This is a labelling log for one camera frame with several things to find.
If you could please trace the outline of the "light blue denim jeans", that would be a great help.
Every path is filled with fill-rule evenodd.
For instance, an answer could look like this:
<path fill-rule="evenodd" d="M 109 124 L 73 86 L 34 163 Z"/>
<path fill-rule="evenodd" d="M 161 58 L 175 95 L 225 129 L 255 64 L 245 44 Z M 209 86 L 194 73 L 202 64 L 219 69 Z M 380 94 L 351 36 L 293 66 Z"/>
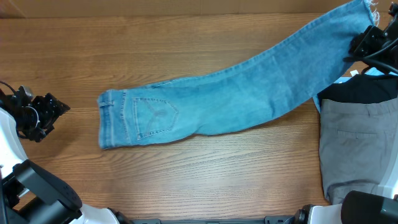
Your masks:
<path fill-rule="evenodd" d="M 375 23 L 371 1 L 351 1 L 232 67 L 98 97 L 102 149 L 241 131 L 276 119 L 350 67 L 351 41 Z"/>

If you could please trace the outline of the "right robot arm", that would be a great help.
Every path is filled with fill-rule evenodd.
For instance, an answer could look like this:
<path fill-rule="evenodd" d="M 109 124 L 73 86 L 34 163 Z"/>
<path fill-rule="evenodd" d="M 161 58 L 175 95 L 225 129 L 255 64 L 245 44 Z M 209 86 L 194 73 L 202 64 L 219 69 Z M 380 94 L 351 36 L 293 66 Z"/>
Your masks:
<path fill-rule="evenodd" d="M 369 6 L 352 1 L 297 32 L 308 60 L 298 61 L 297 102 L 320 101 L 320 168 L 325 198 L 343 223 L 396 223 L 397 69 L 391 37 Z"/>

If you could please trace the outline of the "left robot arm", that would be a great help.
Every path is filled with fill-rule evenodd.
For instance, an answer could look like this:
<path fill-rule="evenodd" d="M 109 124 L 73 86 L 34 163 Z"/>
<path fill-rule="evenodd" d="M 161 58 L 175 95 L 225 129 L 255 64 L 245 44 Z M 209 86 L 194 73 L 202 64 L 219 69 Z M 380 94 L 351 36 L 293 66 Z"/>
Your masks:
<path fill-rule="evenodd" d="M 1 93 L 1 223 L 130 223 L 121 212 L 84 204 L 71 186 L 28 159 L 21 140 L 41 142 L 68 110 L 27 86 Z"/>

